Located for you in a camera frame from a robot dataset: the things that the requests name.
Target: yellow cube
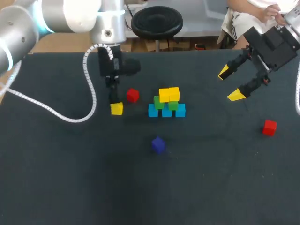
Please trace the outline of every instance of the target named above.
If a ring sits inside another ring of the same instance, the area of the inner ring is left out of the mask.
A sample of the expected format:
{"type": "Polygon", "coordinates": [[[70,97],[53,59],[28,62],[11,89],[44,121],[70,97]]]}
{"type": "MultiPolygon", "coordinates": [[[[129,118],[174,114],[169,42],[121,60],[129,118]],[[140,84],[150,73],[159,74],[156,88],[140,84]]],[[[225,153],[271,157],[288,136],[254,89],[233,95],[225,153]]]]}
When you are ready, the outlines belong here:
{"type": "Polygon", "coordinates": [[[111,104],[111,114],[121,116],[123,114],[123,103],[111,104]]]}
{"type": "Polygon", "coordinates": [[[179,102],[180,92],[179,88],[169,88],[170,90],[170,102],[179,102]]]}
{"type": "Polygon", "coordinates": [[[168,88],[159,89],[159,102],[169,102],[170,101],[170,90],[168,88]]]}

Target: black stool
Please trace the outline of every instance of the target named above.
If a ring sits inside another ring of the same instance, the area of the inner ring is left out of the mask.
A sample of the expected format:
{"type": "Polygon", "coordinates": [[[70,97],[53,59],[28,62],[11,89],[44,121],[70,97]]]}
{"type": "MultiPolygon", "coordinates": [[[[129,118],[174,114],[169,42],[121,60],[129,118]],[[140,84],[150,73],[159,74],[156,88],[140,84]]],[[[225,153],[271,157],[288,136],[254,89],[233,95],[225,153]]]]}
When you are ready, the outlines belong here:
{"type": "Polygon", "coordinates": [[[138,11],[131,20],[131,29],[140,38],[155,40],[156,52],[159,41],[173,39],[183,27],[183,19],[177,10],[153,6],[138,11]]]}

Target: cyan cube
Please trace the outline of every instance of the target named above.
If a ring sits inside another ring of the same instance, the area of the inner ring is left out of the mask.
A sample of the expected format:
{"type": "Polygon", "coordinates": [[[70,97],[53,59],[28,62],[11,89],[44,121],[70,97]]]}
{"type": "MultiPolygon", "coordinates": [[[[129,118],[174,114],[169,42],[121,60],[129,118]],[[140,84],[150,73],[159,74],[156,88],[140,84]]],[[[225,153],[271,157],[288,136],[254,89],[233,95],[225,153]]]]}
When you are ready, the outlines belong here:
{"type": "Polygon", "coordinates": [[[158,154],[162,153],[165,150],[165,142],[160,137],[155,138],[151,144],[152,149],[158,154]]]}
{"type": "Polygon", "coordinates": [[[185,117],[186,116],[186,105],[178,104],[178,110],[175,112],[176,117],[185,117]]]}
{"type": "Polygon", "coordinates": [[[169,110],[168,104],[163,108],[163,117],[172,117],[172,111],[169,110]]]}
{"type": "Polygon", "coordinates": [[[155,109],[154,104],[148,105],[148,116],[149,117],[158,117],[158,110],[155,109]]]}

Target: cube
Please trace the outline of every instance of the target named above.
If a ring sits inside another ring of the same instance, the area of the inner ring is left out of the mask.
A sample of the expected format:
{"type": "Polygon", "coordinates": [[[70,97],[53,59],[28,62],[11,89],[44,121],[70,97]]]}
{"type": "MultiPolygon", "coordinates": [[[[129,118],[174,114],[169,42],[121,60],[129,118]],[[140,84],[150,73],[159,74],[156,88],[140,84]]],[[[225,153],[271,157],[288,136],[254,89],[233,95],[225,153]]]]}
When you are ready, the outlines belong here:
{"type": "Polygon", "coordinates": [[[167,104],[163,108],[163,117],[172,117],[172,111],[169,110],[169,107],[167,104]]]}
{"type": "Polygon", "coordinates": [[[123,103],[111,104],[111,114],[121,116],[123,114],[123,103]]]}
{"type": "Polygon", "coordinates": [[[154,102],[155,109],[163,109],[165,107],[164,103],[159,102],[159,96],[154,96],[153,102],[154,102]]]}
{"type": "Polygon", "coordinates": [[[179,105],[178,102],[169,102],[168,105],[169,105],[169,110],[171,111],[178,110],[178,105],[179,105]]]}
{"type": "Polygon", "coordinates": [[[152,149],[160,154],[165,150],[165,142],[163,139],[161,139],[160,137],[155,138],[152,142],[152,149]]]}
{"type": "Polygon", "coordinates": [[[180,99],[179,88],[169,88],[170,102],[178,102],[180,99]]]}
{"type": "Polygon", "coordinates": [[[277,123],[275,121],[266,120],[262,133],[264,135],[273,136],[277,128],[277,123]]]}
{"type": "Polygon", "coordinates": [[[135,103],[137,102],[137,100],[140,97],[140,93],[138,90],[135,90],[133,88],[129,89],[129,91],[127,91],[127,100],[130,103],[135,103]]]}
{"type": "Polygon", "coordinates": [[[186,105],[178,104],[178,110],[175,112],[176,117],[185,117],[186,116],[186,105]]]}
{"type": "Polygon", "coordinates": [[[148,105],[148,116],[149,117],[158,117],[158,110],[155,109],[154,104],[148,105]]]}
{"type": "Polygon", "coordinates": [[[159,89],[159,102],[169,102],[170,101],[170,90],[168,88],[159,89]]]}

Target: white cable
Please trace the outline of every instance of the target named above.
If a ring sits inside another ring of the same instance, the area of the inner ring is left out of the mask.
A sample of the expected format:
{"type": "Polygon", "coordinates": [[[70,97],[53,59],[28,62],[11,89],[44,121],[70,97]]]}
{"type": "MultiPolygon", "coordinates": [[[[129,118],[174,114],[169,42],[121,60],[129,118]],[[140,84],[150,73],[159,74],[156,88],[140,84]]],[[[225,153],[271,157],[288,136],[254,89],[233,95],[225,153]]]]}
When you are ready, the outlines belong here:
{"type": "Polygon", "coordinates": [[[297,81],[296,81],[296,111],[300,116],[300,60],[298,66],[298,74],[297,74],[297,81]]]}
{"type": "Polygon", "coordinates": [[[21,65],[22,65],[22,61],[16,64],[15,70],[12,73],[12,75],[9,77],[5,86],[1,83],[4,86],[4,88],[0,91],[0,97],[10,88],[11,84],[15,81],[15,78],[17,77],[20,71],[21,65]]]}
{"type": "Polygon", "coordinates": [[[7,90],[8,92],[10,92],[10,93],[12,93],[14,95],[17,95],[17,96],[19,96],[21,98],[24,98],[24,99],[26,99],[26,100],[28,100],[28,101],[36,104],[36,105],[38,105],[38,106],[40,106],[40,107],[48,110],[49,112],[51,112],[52,114],[54,114],[55,116],[61,118],[64,121],[67,121],[67,122],[70,122],[70,123],[81,123],[81,122],[84,122],[84,121],[88,120],[94,114],[94,112],[96,110],[96,105],[97,105],[97,98],[96,98],[95,89],[94,89],[94,86],[93,86],[92,81],[90,79],[90,75],[89,75],[88,67],[87,67],[88,57],[89,57],[90,53],[94,49],[96,49],[96,48],[105,48],[107,50],[107,53],[109,55],[110,60],[113,60],[113,52],[112,52],[111,48],[109,46],[105,45],[105,44],[95,44],[95,45],[91,46],[87,50],[87,52],[84,54],[83,62],[82,62],[83,72],[84,72],[85,78],[86,78],[86,80],[88,82],[88,85],[90,87],[90,91],[91,91],[92,99],[93,99],[93,105],[92,105],[92,109],[91,109],[90,113],[86,117],[84,117],[82,119],[75,120],[75,119],[70,119],[68,117],[65,117],[65,116],[61,115],[60,113],[58,113],[57,111],[55,111],[54,109],[52,109],[51,107],[49,107],[49,106],[47,106],[47,105],[45,105],[45,104],[43,104],[43,103],[41,103],[41,102],[39,102],[37,100],[34,100],[34,99],[32,99],[32,98],[30,98],[30,97],[28,97],[28,96],[26,96],[26,95],[24,95],[24,94],[22,94],[22,93],[20,93],[18,91],[10,89],[9,86],[12,84],[12,82],[15,80],[17,74],[19,73],[19,70],[20,70],[20,67],[21,67],[21,62],[19,62],[16,65],[15,71],[13,73],[14,76],[10,77],[9,81],[7,82],[7,84],[4,86],[2,83],[0,83],[0,85],[2,87],[4,86],[4,88],[3,88],[4,92],[7,90]]]}

